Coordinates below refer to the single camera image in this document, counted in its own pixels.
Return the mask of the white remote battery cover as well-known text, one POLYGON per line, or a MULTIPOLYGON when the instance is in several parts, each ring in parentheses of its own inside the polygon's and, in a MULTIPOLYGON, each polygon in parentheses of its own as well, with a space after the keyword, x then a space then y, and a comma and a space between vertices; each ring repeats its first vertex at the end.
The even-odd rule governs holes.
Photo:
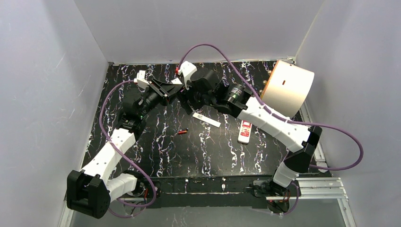
POLYGON ((204 115, 201 115, 201 114, 199 114, 199 113, 193 113, 192 116, 193 116, 194 118, 196 118, 196 119, 198 119, 198 120, 200 120, 200 121, 203 121, 203 122, 205 122, 205 123, 208 123, 208 124, 210 124, 210 125, 212 125, 212 126, 214 126, 214 127, 219 128, 219 127, 221 126, 221 123, 220 123, 220 122, 215 121, 215 120, 213 120, 213 119, 211 119, 211 118, 208 118, 208 117, 206 117, 206 116, 204 116, 204 115))

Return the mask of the red and white remote control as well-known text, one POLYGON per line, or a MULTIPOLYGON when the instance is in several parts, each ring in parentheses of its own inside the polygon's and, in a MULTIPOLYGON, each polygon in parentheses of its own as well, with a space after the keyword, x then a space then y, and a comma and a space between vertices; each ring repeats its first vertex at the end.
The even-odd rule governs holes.
POLYGON ((242 120, 239 128, 237 141, 242 144, 248 144, 250 141, 251 131, 252 131, 252 124, 250 122, 242 120))

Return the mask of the long white remote control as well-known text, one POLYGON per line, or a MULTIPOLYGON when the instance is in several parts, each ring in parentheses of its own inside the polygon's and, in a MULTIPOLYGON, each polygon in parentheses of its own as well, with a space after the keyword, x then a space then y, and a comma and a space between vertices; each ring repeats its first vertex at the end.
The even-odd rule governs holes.
POLYGON ((171 83, 174 85, 182 85, 182 82, 179 78, 174 78, 171 83))

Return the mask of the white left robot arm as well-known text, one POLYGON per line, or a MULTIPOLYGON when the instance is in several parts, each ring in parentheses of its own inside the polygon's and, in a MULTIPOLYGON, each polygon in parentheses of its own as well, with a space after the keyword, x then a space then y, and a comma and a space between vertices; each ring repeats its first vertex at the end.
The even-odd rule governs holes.
POLYGON ((110 203, 136 189, 138 178, 123 173, 114 179, 110 175, 125 152, 142 134, 146 116, 158 104, 172 103, 176 94, 184 88, 179 79, 164 83, 156 79, 147 82, 137 80, 138 88, 127 91, 123 98, 118 122, 107 142, 98 154, 80 171, 73 170, 67 177, 66 203, 71 210, 101 218, 110 203))

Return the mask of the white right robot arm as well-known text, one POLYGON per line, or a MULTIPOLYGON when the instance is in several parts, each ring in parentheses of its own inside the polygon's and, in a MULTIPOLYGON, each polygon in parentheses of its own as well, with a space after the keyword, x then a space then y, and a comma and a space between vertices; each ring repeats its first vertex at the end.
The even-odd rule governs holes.
POLYGON ((287 147, 289 154, 275 171, 271 185, 287 188, 300 173, 308 171, 322 133, 320 127, 277 119, 274 112, 265 110, 266 105, 260 104, 250 89, 237 83, 226 85, 213 70, 178 70, 178 75, 183 80, 179 94, 187 112, 211 106, 222 114, 251 123, 287 147))

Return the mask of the red AAA battery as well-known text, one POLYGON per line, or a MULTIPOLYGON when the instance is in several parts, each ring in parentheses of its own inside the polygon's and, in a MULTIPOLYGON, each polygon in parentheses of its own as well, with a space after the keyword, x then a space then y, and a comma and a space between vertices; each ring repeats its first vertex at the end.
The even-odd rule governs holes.
POLYGON ((186 129, 186 130, 180 130, 180 131, 178 131, 178 135, 181 135, 181 134, 186 134, 188 132, 188 130, 186 129))

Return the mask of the white round stool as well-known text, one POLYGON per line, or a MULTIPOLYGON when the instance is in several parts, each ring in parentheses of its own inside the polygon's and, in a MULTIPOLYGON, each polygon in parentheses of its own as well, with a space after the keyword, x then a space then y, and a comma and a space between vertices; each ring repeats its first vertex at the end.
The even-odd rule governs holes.
POLYGON ((261 100, 286 117, 294 117, 304 103, 315 73, 292 63, 277 61, 270 73, 261 100))

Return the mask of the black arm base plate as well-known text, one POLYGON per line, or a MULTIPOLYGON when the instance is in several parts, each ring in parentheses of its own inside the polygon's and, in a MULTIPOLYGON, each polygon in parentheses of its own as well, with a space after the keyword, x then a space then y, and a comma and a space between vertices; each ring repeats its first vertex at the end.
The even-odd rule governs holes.
POLYGON ((140 177, 133 195, 124 195, 127 202, 150 202, 149 209, 170 207, 251 207, 289 210, 291 199, 300 198, 298 181, 288 187, 272 182, 271 175, 233 175, 198 177, 152 177, 156 192, 150 183, 140 177))

